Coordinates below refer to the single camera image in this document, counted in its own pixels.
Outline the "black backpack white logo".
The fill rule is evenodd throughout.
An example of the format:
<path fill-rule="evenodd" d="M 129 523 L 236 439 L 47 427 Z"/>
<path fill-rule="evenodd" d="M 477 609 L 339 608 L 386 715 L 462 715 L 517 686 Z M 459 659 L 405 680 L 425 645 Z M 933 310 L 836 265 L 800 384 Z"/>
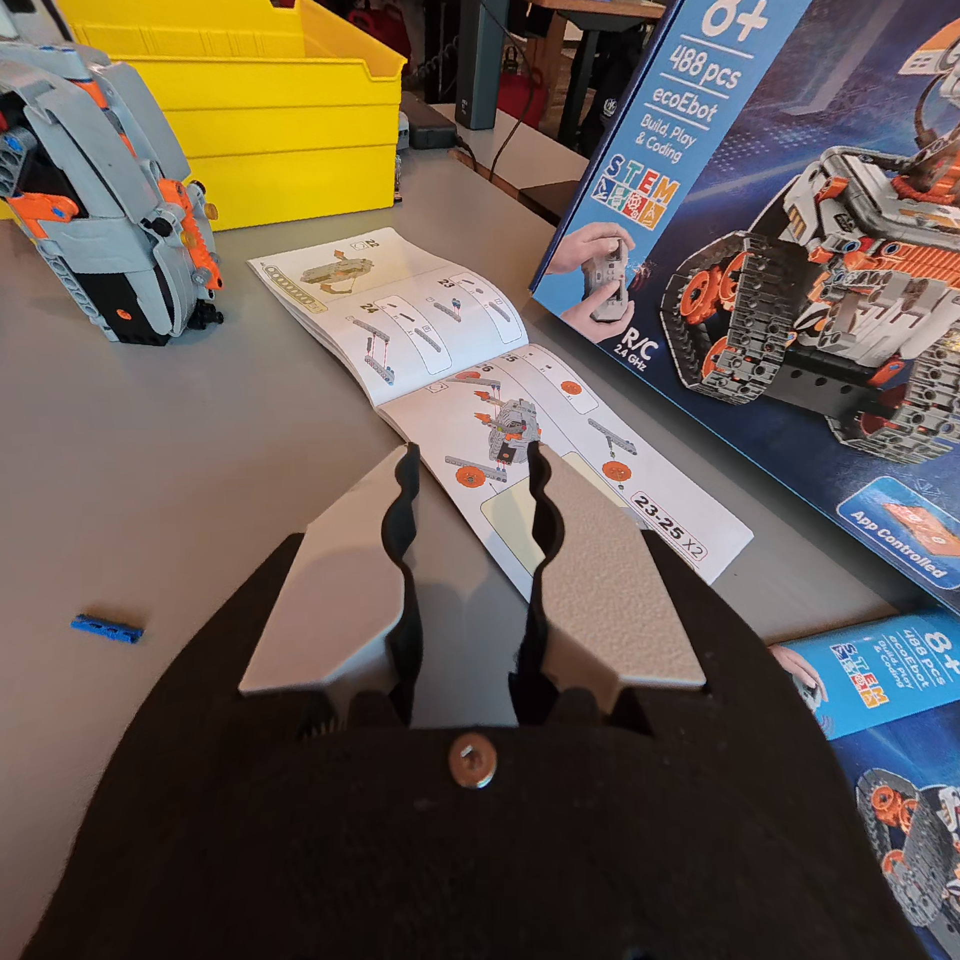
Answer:
<path fill-rule="evenodd" d="M 606 136 L 642 59 L 646 37 L 647 28 L 642 23 L 621 32 L 601 33 L 588 84 L 594 95 L 578 132 L 581 156 L 591 158 Z"/>

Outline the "yellow parts bin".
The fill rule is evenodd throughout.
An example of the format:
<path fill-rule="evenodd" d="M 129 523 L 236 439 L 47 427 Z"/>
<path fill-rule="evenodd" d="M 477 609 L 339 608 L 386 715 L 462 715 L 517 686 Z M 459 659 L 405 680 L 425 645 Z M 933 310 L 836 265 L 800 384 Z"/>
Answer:
<path fill-rule="evenodd" d="M 57 2 L 73 37 L 132 66 L 226 231 L 395 196 L 397 52 L 317 2 Z"/>

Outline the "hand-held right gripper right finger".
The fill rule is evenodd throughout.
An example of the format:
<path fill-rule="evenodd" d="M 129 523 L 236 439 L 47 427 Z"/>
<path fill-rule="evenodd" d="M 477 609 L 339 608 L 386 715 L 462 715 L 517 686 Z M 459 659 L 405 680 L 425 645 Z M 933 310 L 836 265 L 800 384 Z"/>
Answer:
<path fill-rule="evenodd" d="M 510 673 L 518 723 L 544 724 L 571 690 L 612 717 L 627 690 L 704 689 L 704 669 L 630 510 L 543 442 L 530 445 L 528 463 L 542 558 Z"/>

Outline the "dark slim upright device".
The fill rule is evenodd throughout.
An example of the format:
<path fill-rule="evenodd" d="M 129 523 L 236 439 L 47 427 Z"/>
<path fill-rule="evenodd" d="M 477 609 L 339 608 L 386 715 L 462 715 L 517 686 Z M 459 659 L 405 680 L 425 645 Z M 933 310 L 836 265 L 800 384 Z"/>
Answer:
<path fill-rule="evenodd" d="M 526 1 L 462 1 L 454 120 L 471 131 L 496 123 L 503 47 L 520 34 Z"/>

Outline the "blue robot kit box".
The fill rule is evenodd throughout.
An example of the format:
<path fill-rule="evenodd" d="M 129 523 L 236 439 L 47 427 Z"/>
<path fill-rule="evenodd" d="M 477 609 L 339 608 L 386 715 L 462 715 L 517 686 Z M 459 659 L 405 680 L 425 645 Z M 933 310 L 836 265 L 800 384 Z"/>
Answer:
<path fill-rule="evenodd" d="M 534 298 L 958 612 L 957 1 L 672 2 Z"/>

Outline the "red container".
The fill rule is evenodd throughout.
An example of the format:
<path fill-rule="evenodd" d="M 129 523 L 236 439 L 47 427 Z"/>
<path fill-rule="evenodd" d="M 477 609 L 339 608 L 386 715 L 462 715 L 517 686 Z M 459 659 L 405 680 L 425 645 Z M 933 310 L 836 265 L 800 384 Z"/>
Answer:
<path fill-rule="evenodd" d="M 524 66 L 522 49 L 508 45 L 504 49 L 499 79 L 497 109 L 537 129 L 546 108 L 547 87 L 543 73 Z"/>

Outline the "open instruction booklet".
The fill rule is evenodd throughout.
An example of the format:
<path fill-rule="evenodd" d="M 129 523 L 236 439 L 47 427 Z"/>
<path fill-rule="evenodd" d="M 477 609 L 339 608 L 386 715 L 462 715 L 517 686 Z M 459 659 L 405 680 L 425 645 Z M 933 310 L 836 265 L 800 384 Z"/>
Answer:
<path fill-rule="evenodd" d="M 390 227 L 248 266 L 344 366 L 524 598 L 535 544 L 528 449 L 542 442 L 711 584 L 749 528 L 624 422 L 581 373 L 529 342 L 478 272 Z"/>

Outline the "grey partly built robot model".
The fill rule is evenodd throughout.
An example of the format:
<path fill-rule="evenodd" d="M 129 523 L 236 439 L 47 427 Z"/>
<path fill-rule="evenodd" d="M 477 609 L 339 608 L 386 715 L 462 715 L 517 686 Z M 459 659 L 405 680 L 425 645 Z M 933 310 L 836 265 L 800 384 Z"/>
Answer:
<path fill-rule="evenodd" d="M 112 342 L 224 319 L 216 208 L 138 72 L 73 44 L 1 43 L 2 202 Z"/>

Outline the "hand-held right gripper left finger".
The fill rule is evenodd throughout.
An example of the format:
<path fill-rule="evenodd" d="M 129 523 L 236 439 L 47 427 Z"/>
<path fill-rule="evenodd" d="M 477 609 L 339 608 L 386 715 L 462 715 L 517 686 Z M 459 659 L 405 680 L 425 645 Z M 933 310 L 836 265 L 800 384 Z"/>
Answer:
<path fill-rule="evenodd" d="M 410 724 L 423 623 L 405 555 L 417 534 L 420 453 L 398 446 L 308 524 L 241 695 L 306 691 L 328 726 L 346 721 L 360 695 L 381 694 Z"/>

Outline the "blue connector pin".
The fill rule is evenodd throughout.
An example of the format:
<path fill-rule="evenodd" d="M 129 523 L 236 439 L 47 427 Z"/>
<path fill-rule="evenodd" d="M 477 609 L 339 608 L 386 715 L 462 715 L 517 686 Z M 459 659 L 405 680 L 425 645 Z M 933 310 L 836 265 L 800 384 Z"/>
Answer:
<path fill-rule="evenodd" d="M 69 626 L 74 631 L 127 645 L 137 644 L 144 634 L 143 628 L 92 614 L 76 615 Z"/>

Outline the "grey desk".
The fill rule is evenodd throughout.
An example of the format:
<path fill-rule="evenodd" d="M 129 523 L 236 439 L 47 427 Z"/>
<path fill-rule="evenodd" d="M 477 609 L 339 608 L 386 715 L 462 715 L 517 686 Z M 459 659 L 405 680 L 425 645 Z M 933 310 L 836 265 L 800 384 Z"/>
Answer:
<path fill-rule="evenodd" d="M 885 563 L 532 303 L 551 228 L 444 153 L 404 165 L 385 211 L 222 233 L 225 324 L 165 347 L 108 343 L 2 223 L 2 837 L 66 846 L 155 679 L 261 560 L 393 446 L 354 379 L 250 258 L 392 226 L 478 270 L 753 540 L 717 583 L 764 639 L 892 614 Z M 133 645 L 78 615 L 143 628 Z"/>

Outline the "blue cover manual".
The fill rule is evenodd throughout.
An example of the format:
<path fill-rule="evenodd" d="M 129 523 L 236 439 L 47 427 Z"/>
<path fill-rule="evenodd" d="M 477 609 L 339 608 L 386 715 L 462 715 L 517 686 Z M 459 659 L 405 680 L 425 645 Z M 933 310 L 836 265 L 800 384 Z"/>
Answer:
<path fill-rule="evenodd" d="M 959 622 L 926 609 L 771 647 L 931 958 L 959 957 Z"/>

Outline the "black power adapter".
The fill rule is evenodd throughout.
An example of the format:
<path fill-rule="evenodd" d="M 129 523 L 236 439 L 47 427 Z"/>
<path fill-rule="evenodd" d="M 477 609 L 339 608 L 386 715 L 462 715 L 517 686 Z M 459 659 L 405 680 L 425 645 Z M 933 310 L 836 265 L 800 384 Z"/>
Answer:
<path fill-rule="evenodd" d="M 402 92 L 400 111 L 407 120 L 410 149 L 451 150 L 457 146 L 459 134 L 456 124 L 434 106 L 419 99 L 414 92 Z"/>

